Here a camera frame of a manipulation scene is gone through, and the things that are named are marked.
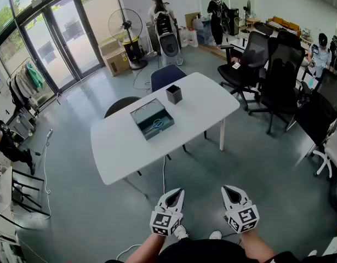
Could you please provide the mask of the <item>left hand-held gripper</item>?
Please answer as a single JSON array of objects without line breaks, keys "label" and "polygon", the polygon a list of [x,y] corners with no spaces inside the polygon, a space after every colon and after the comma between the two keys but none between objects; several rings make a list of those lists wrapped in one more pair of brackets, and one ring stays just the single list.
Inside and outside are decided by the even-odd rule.
[{"label": "left hand-held gripper", "polygon": [[[165,193],[158,201],[151,214],[151,232],[159,236],[171,236],[181,223],[183,214],[181,213],[185,197],[185,190],[182,188],[173,189]],[[164,208],[175,208],[172,212]]]}]

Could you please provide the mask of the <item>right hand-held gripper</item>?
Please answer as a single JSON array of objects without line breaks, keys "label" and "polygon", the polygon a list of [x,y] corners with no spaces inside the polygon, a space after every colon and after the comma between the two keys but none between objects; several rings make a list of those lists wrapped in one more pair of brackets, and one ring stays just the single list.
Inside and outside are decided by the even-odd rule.
[{"label": "right hand-held gripper", "polygon": [[252,204],[245,191],[231,185],[224,185],[221,193],[226,209],[224,218],[229,226],[241,234],[252,230],[260,219],[257,206]]}]

